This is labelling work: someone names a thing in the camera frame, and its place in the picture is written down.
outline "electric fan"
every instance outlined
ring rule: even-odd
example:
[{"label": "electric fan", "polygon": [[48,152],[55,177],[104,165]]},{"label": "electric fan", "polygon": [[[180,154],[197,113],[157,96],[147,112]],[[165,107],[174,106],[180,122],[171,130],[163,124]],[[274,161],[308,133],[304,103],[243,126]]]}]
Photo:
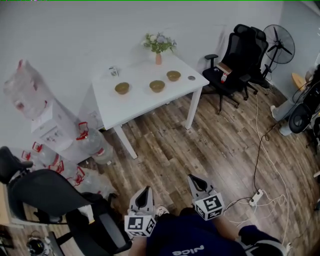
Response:
[{"label": "electric fan", "polygon": [[[270,58],[271,62],[269,67],[275,62],[277,64],[289,63],[295,55],[295,42],[289,32],[279,25],[269,25],[264,31],[266,41],[269,44],[269,49],[266,55]],[[266,78],[268,70],[263,72],[263,78]]]}]

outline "person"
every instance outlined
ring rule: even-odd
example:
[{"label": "person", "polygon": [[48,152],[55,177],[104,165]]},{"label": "person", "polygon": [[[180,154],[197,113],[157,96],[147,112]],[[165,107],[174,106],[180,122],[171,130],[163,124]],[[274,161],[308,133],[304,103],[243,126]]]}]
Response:
[{"label": "person", "polygon": [[205,221],[193,208],[185,208],[175,216],[164,206],[157,208],[156,215],[151,236],[136,236],[129,256],[286,255],[285,247],[274,237],[254,225],[238,230],[222,215]]},{"label": "person", "polygon": [[[305,84],[295,92],[295,94],[287,99],[283,104],[279,107],[272,105],[270,107],[272,117],[277,121],[281,121],[282,119],[289,117],[292,112],[295,110],[295,107],[303,102],[305,96],[307,95],[309,89],[315,85],[315,83],[320,81],[320,65],[317,67],[311,67],[305,74]],[[289,128],[289,124],[283,125],[279,129],[280,133],[283,136],[288,136],[292,132]]]}]

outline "white wall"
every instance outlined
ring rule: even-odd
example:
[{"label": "white wall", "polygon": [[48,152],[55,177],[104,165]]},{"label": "white wall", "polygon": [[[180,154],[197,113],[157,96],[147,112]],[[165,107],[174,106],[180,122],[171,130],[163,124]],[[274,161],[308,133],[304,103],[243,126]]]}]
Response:
[{"label": "white wall", "polygon": [[[282,1],[0,2],[0,85],[28,59],[75,116],[97,110],[93,78],[147,55],[146,32],[176,39],[176,54],[201,70],[205,54],[236,24],[264,29],[280,20]],[[0,145],[29,148],[30,124],[0,91]]]},{"label": "white wall", "polygon": [[292,36],[295,44],[293,60],[287,64],[278,64],[272,72],[272,82],[287,97],[297,90],[292,82],[291,73],[305,76],[314,65],[320,51],[320,16],[300,1],[283,3],[279,23]]}]

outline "shoe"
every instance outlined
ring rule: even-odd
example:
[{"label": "shoe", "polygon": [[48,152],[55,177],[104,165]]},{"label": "shoe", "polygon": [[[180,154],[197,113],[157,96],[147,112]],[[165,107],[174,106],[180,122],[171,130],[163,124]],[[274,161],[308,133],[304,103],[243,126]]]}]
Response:
[{"label": "shoe", "polygon": [[168,213],[169,211],[167,210],[167,208],[162,205],[155,210],[155,215],[158,215],[159,217]]},{"label": "shoe", "polygon": [[274,110],[275,110],[275,109],[276,109],[276,106],[275,106],[275,105],[272,105],[272,106],[270,107],[271,115],[272,115],[273,118],[275,118],[275,115],[274,115]]}]

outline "wooden bowl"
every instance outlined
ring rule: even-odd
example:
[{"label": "wooden bowl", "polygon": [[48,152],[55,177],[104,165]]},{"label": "wooden bowl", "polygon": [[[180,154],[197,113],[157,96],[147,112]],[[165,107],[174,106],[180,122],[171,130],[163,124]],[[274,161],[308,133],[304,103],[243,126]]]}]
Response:
[{"label": "wooden bowl", "polygon": [[181,77],[181,74],[178,71],[171,70],[168,73],[166,73],[166,76],[171,82],[178,81],[178,79]]},{"label": "wooden bowl", "polygon": [[165,83],[161,80],[155,80],[152,81],[149,86],[155,93],[160,93],[165,88]]},{"label": "wooden bowl", "polygon": [[114,89],[118,94],[123,95],[129,91],[129,84],[127,82],[121,82],[121,83],[118,83]]}]

